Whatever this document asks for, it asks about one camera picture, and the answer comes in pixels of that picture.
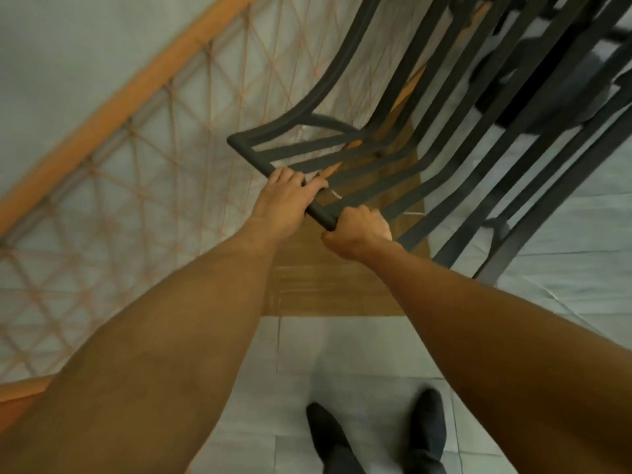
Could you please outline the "dark round stool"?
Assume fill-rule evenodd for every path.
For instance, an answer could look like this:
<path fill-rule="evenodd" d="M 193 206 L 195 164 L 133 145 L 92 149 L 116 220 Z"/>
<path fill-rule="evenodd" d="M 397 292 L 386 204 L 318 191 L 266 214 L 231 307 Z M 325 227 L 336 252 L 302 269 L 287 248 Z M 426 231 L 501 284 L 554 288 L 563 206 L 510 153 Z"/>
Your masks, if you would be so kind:
<path fill-rule="evenodd" d="M 529 37 L 518 41 L 513 52 L 505 61 L 495 78 L 475 102 L 475 109 L 480 114 L 484 114 L 491 103 L 493 103 L 495 97 L 509 82 L 521 62 L 526 59 L 527 53 L 531 51 L 532 45 L 536 43 L 537 40 L 538 37 Z M 582 94 L 583 90 L 596 73 L 600 71 L 603 65 L 604 59 L 595 51 L 589 52 L 581 62 L 577 64 L 571 74 L 559 84 L 556 91 L 549 95 L 548 99 L 543 103 L 538 115 L 533 119 L 531 124 L 525 128 L 524 134 L 534 136 L 541 135 L 546 130 L 548 123 L 552 121 L 559 112 L 567 109 L 575 98 Z M 573 119 L 571 127 L 576 127 L 587 122 L 589 118 L 603 106 L 610 92 L 610 88 L 611 85 L 607 85 L 587 107 L 579 111 Z"/>

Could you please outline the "dark metal slatted chair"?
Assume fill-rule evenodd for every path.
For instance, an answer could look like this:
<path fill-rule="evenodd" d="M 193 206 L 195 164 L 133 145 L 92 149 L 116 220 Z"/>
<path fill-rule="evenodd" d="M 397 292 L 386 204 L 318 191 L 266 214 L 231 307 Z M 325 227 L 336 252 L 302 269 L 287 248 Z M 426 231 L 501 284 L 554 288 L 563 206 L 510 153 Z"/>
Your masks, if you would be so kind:
<path fill-rule="evenodd" d="M 415 175 L 421 184 L 381 208 L 391 222 L 418 201 L 434 207 L 398 238 L 406 250 L 429 241 L 444 224 L 453 232 L 432 255 L 452 268 L 474 240 L 490 231 L 490 247 L 473 278 L 494 284 L 566 199 L 621 148 L 632 148 L 632 31 L 621 19 L 632 0 L 417 0 L 409 37 L 396 42 L 396 60 L 377 88 L 373 107 L 355 102 L 334 110 L 343 89 L 352 103 L 372 79 L 359 52 L 377 51 L 382 0 L 362 0 L 351 31 L 333 64 L 299 103 L 275 118 L 228 137 L 228 145 L 268 176 L 277 166 L 305 175 L 351 182 L 407 157 L 417 158 L 389 177 L 307 213 L 334 230 L 344 207 L 357 207 Z M 538 37 L 526 59 L 493 103 L 480 114 L 475 102 L 495 78 L 518 41 Z M 579 62 L 595 51 L 604 65 L 582 94 L 559 112 L 541 135 L 524 134 Z M 425 69 L 384 137 L 377 137 L 403 88 Z M 579 126 L 571 123 L 607 86 L 603 106 Z M 413 133 L 385 157 L 336 175 L 341 164 L 369 153 L 383 156 L 407 119 Z"/>

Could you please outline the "person's left black shoe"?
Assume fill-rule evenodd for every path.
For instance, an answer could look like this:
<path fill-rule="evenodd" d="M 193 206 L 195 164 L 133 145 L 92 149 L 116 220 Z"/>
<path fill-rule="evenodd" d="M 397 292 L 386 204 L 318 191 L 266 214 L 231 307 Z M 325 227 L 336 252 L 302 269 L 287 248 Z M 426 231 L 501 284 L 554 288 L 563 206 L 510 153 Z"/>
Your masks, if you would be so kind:
<path fill-rule="evenodd" d="M 305 412 L 323 474 L 366 474 L 336 418 L 319 403 L 310 403 Z"/>

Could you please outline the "person's right hand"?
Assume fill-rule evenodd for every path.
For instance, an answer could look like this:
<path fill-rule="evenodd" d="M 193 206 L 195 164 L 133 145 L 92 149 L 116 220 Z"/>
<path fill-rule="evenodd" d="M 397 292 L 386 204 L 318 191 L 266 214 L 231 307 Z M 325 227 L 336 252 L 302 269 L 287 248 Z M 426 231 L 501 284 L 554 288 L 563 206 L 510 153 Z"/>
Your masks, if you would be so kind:
<path fill-rule="evenodd" d="M 378 252 L 394 245 L 388 222 L 378 209 L 366 205 L 344 207 L 334 230 L 344 233 L 346 249 L 328 250 L 352 262 L 367 265 Z"/>

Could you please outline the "person's right black shoe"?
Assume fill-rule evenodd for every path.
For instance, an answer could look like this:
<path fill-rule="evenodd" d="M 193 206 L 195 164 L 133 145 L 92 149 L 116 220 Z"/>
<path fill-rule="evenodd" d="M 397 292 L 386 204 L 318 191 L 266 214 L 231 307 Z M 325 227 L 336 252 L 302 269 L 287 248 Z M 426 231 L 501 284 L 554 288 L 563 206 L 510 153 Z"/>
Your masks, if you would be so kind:
<path fill-rule="evenodd" d="M 441 462 L 446 441 L 446 419 L 440 392 L 434 387 L 424 387 L 409 417 L 403 474 L 446 474 Z"/>

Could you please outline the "person's black shoe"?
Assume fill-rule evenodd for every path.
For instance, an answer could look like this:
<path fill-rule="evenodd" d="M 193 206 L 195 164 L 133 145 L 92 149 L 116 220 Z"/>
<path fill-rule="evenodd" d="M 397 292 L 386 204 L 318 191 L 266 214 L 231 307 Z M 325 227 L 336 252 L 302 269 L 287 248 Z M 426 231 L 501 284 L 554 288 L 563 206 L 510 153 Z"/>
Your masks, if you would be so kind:
<path fill-rule="evenodd" d="M 446 441 L 446 419 L 440 392 L 434 387 L 424 387 L 409 417 L 403 474 L 446 474 L 441 462 Z"/>
<path fill-rule="evenodd" d="M 336 418 L 319 403 L 310 403 L 305 412 L 323 474 L 366 474 Z"/>

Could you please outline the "person's right forearm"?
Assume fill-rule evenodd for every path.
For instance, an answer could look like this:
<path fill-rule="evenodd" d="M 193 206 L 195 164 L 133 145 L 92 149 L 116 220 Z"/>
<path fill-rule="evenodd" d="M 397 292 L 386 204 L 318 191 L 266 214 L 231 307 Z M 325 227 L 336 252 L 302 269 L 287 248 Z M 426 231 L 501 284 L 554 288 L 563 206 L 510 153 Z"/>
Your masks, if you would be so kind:
<path fill-rule="evenodd" d="M 398 243 L 360 258 L 519 474 L 632 474 L 632 351 Z"/>

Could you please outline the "person's left forearm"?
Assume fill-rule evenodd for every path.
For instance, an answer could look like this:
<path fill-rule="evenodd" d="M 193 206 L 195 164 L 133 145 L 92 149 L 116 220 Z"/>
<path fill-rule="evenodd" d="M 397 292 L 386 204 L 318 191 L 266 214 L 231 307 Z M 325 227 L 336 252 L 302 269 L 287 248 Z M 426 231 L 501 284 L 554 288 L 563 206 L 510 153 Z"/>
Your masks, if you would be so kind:
<path fill-rule="evenodd" d="M 278 244 L 249 219 L 101 326 L 0 435 L 0 474 L 184 474 L 231 394 Z"/>

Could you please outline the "person's left hand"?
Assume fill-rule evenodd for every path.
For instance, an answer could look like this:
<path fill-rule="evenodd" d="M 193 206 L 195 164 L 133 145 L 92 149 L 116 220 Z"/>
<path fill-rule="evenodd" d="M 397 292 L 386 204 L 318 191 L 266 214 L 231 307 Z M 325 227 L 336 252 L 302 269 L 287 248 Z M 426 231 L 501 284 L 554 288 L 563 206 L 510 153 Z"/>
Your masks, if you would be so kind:
<path fill-rule="evenodd" d="M 268 187 L 267 181 L 241 230 L 265 244 L 278 245 L 303 224 L 306 209 L 317 194 Z"/>

